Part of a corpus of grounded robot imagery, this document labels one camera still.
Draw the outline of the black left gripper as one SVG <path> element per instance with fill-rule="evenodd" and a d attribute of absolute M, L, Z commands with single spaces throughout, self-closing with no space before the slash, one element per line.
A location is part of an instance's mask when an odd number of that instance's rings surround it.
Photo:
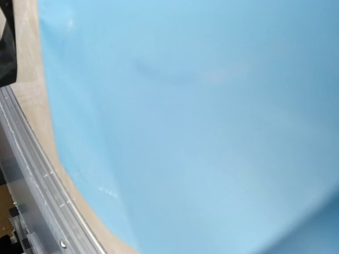
<path fill-rule="evenodd" d="M 1 1 L 1 18 L 1 87 L 4 87 L 17 79 L 13 1 Z"/>

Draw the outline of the blue wrapping paper sheet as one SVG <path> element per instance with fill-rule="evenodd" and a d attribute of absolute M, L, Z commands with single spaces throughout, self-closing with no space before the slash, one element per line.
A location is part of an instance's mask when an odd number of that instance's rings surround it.
<path fill-rule="evenodd" d="M 141 253 L 338 253 L 338 1 L 38 1 L 63 168 Z"/>

